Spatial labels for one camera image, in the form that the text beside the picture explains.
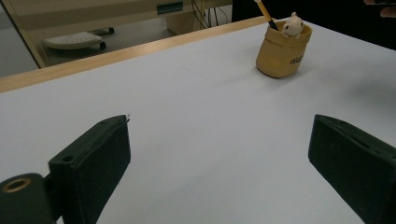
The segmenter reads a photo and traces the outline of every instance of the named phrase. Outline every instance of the pencil holder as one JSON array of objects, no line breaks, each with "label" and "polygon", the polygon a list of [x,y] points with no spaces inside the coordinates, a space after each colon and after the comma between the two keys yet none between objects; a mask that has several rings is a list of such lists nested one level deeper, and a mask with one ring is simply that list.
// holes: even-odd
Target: pencil holder
[{"label": "pencil holder", "polygon": [[[276,22],[278,30],[282,30],[284,23],[285,21]],[[312,28],[305,24],[300,36],[289,37],[268,26],[256,59],[256,67],[269,77],[294,74],[304,57],[311,34]]]}]

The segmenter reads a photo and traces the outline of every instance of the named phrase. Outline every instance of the metal screw hole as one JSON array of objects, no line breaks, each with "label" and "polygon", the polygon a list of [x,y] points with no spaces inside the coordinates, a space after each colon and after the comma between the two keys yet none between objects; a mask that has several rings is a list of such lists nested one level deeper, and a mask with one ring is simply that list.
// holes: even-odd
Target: metal screw hole
[{"label": "metal screw hole", "polygon": [[21,178],[21,179],[13,180],[3,187],[3,192],[5,193],[16,192],[18,190],[26,188],[26,186],[28,186],[30,182],[31,180],[29,178]]}]

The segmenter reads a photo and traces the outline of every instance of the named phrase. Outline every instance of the white object on floor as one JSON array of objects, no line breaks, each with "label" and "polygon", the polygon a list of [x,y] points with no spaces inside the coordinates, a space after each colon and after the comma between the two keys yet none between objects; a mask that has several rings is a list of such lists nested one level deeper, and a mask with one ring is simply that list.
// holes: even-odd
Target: white object on floor
[{"label": "white object on floor", "polygon": [[53,37],[45,39],[44,43],[47,47],[53,49],[84,49],[97,44],[100,45],[101,49],[106,48],[106,43],[101,36],[92,35],[88,32]]}]

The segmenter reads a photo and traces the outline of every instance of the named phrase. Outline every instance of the floor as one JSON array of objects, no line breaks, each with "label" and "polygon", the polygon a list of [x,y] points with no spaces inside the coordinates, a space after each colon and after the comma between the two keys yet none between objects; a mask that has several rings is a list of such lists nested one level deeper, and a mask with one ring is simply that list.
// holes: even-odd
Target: floor
[{"label": "floor", "polygon": [[[208,22],[208,14],[209,13],[206,10],[206,22]],[[217,23],[219,25],[229,23],[231,22],[232,6],[217,8],[217,22],[213,9],[211,10],[210,15],[212,26],[217,25]],[[49,56],[49,62],[52,65],[67,63],[74,60],[91,57],[93,55],[103,54],[118,49],[125,49],[175,35],[167,29],[165,18],[134,22],[113,28],[115,31],[114,34],[110,34],[107,29],[91,32],[103,38],[103,40],[106,42],[105,49],[100,49],[99,45],[86,49],[63,50],[62,52],[59,50],[46,48],[47,55]]]}]

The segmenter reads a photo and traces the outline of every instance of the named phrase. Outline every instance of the wooden table edge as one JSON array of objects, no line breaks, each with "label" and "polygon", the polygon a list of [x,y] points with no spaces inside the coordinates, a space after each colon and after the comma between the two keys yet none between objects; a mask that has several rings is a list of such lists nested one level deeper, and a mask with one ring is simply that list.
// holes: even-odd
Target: wooden table edge
[{"label": "wooden table edge", "polygon": [[216,35],[223,35],[242,30],[251,26],[265,23],[264,17],[256,17],[245,21],[231,22],[221,26],[200,30],[185,35],[149,42],[127,49],[119,49],[109,53],[76,60],[70,63],[61,63],[34,71],[0,78],[0,93],[14,91],[23,87],[50,81],[60,77],[67,77],[79,72],[88,71],[97,67],[132,59],[163,49],[170,49],[183,44],[199,41]]}]

